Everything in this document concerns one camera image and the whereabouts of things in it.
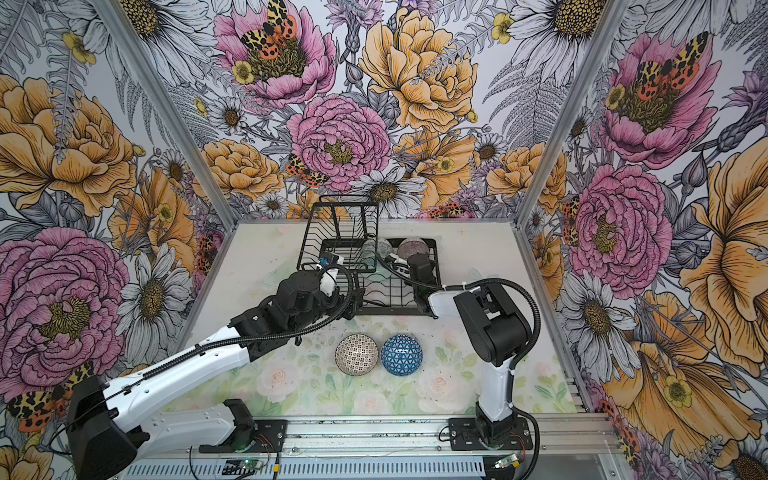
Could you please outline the pink striped bowl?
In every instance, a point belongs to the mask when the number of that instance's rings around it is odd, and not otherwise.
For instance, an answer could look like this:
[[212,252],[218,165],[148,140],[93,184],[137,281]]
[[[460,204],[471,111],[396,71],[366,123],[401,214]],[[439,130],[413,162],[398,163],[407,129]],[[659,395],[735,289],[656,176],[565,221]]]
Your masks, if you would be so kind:
[[428,255],[430,248],[425,240],[421,238],[406,238],[397,247],[397,255],[407,260],[413,255]]

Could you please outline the green geometric pattern bowl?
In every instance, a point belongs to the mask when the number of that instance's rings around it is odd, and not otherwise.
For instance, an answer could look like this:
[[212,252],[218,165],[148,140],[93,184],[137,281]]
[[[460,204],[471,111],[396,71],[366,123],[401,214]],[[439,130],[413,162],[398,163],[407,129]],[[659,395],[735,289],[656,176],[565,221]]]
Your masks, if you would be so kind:
[[386,258],[393,253],[393,247],[388,240],[369,238],[361,248],[361,262],[366,269],[376,269],[379,258]]

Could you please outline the brown diamond pattern bowl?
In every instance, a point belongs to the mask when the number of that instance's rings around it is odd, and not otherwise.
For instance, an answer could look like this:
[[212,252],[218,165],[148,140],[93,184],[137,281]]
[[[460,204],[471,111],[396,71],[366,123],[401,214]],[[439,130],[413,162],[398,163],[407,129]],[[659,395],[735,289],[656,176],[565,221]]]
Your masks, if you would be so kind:
[[370,373],[379,362],[379,348],[376,342],[365,334],[351,334],[344,337],[334,353],[339,370],[348,376],[363,376]]

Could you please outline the blue triangle pattern bowl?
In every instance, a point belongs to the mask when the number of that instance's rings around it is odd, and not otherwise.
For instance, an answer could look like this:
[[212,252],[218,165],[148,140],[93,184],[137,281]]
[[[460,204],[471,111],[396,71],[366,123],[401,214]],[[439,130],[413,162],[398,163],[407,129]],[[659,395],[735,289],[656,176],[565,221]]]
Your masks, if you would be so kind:
[[423,349],[412,336],[393,335],[382,345],[380,361],[388,373],[398,377],[409,376],[421,367]]

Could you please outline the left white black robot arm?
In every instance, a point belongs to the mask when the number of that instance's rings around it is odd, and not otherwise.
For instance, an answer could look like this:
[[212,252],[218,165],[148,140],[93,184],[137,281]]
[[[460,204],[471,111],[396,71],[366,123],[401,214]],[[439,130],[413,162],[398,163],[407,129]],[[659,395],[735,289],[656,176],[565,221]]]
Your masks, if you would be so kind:
[[352,317],[360,296],[354,273],[342,265],[296,271],[275,294],[192,347],[135,374],[82,381],[64,428],[76,477],[110,479],[139,458],[183,448],[250,448],[258,427],[242,400],[170,416],[162,410],[220,374]]

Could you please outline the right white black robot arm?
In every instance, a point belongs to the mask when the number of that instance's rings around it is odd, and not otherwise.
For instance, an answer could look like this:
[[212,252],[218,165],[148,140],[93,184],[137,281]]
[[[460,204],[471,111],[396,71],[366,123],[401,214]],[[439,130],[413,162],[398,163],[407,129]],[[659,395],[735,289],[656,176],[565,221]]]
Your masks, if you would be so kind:
[[406,260],[390,254],[378,260],[412,288],[418,306],[433,318],[460,319],[475,354],[485,363],[475,406],[479,441],[499,448],[522,438],[528,422],[513,401],[516,368],[541,333],[541,314],[531,293],[512,280],[495,277],[442,284],[426,254]]

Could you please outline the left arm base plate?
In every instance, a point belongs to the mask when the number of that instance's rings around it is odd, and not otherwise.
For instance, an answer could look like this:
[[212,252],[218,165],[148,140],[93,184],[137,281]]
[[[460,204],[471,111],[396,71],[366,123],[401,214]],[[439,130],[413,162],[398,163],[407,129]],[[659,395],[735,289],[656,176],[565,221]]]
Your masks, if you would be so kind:
[[201,445],[203,454],[270,453],[283,449],[286,439],[287,420],[256,420],[250,426],[237,426],[235,431],[219,445]]

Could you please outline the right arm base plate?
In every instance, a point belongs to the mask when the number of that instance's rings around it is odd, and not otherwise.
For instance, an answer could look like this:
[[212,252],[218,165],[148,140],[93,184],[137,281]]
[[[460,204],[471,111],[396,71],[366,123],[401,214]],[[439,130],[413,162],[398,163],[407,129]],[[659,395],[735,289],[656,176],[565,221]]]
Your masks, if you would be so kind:
[[449,442],[453,451],[532,451],[533,429],[522,416],[498,422],[484,418],[454,417],[448,420]]

